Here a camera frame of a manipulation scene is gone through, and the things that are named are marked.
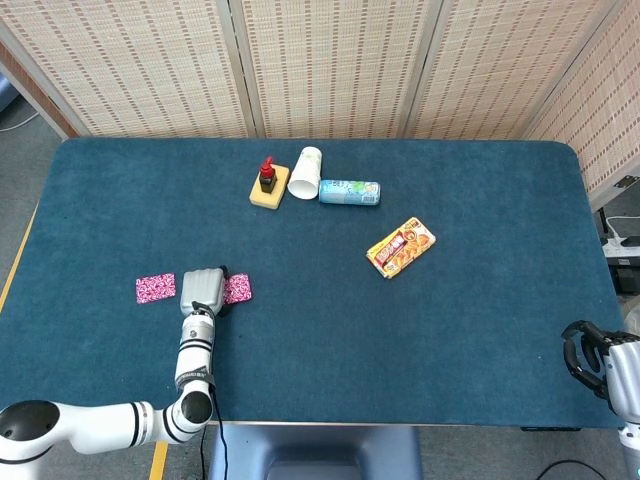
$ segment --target beige room divider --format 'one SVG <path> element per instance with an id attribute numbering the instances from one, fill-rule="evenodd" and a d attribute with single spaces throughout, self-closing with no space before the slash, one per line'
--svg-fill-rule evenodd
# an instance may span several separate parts
<path id="1" fill-rule="evenodd" d="M 559 140 L 596 206 L 640 165 L 639 8 L 0 0 L 0 46 L 63 133 Z"/>

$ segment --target blue can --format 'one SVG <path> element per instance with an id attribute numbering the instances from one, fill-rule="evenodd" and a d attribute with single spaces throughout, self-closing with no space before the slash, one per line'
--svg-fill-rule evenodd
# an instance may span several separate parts
<path id="1" fill-rule="evenodd" d="M 373 206 L 380 203 L 380 184 L 350 180 L 322 180 L 318 199 L 322 203 Z"/>

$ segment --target yellow floor line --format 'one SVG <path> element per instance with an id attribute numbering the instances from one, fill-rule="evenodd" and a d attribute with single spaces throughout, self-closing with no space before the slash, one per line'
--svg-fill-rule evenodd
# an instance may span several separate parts
<path id="1" fill-rule="evenodd" d="M 153 462 L 151 463 L 151 471 L 149 472 L 149 480 L 162 480 L 168 450 L 169 444 L 167 442 L 156 443 L 156 449 L 153 452 Z"/>
<path id="2" fill-rule="evenodd" d="M 20 257 L 22 257 L 22 251 L 24 250 L 24 246 L 27 244 L 27 239 L 29 238 L 29 232 L 31 232 L 31 225 L 33 225 L 33 219 L 36 218 L 36 211 L 38 210 L 38 206 L 33 210 L 33 214 L 31 215 L 31 220 L 29 220 L 29 225 L 27 226 L 27 231 L 24 232 L 24 236 L 22 237 L 22 243 L 20 243 L 20 248 L 18 248 L 18 253 L 16 254 L 16 258 L 13 260 L 13 265 L 11 265 L 11 270 L 9 270 L 9 276 L 7 277 L 7 281 L 2 288 L 2 293 L 0 294 L 0 313 L 2 313 L 2 307 L 4 307 L 4 302 L 7 299 L 7 295 L 9 295 L 9 288 L 11 288 L 11 282 L 13 282 L 13 277 L 16 274 L 16 270 L 18 269 L 18 264 L 20 263 Z"/>

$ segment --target woven partition panel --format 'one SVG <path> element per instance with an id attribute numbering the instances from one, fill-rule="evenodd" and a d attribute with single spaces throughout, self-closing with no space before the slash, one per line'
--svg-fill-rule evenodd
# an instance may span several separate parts
<path id="1" fill-rule="evenodd" d="M 266 136 L 396 136 L 429 6 L 244 0 Z"/>
<path id="2" fill-rule="evenodd" d="M 589 193 L 640 158 L 640 2 L 628 0 L 527 135 L 571 145 Z"/>
<path id="3" fill-rule="evenodd" d="M 214 1 L 0 1 L 93 135 L 247 136 Z"/>
<path id="4" fill-rule="evenodd" d="M 451 2 L 409 136 L 517 137 L 610 8 L 609 0 Z"/>

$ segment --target white cable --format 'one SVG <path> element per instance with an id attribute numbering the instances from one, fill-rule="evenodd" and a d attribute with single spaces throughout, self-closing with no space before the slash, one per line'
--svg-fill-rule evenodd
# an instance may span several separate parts
<path id="1" fill-rule="evenodd" d="M 33 120 L 34 118 L 36 118 L 38 115 L 40 115 L 38 112 L 34 113 L 33 115 L 31 115 L 29 118 L 27 118 L 26 120 L 20 122 L 18 125 L 14 125 L 13 127 L 9 127 L 9 128 L 3 128 L 2 130 L 0 130 L 0 133 L 2 132 L 8 132 L 11 130 L 15 130 L 18 127 L 21 127 L 22 125 L 26 125 L 27 123 L 29 123 L 31 120 Z"/>
<path id="2" fill-rule="evenodd" d="M 605 223 L 607 224 L 607 227 L 609 227 L 609 230 L 611 230 L 613 232 L 613 238 L 615 239 L 615 242 L 618 245 L 620 245 L 620 240 L 621 240 L 620 235 L 618 235 L 618 232 L 616 232 L 616 229 L 611 226 L 611 222 L 609 220 L 620 220 L 620 219 L 623 219 L 623 218 L 626 218 L 628 220 L 639 220 L 640 219 L 640 217 L 628 217 L 628 216 L 625 216 L 625 215 L 619 215 L 619 216 L 616 216 L 616 217 L 607 217 L 607 218 L 604 219 Z"/>

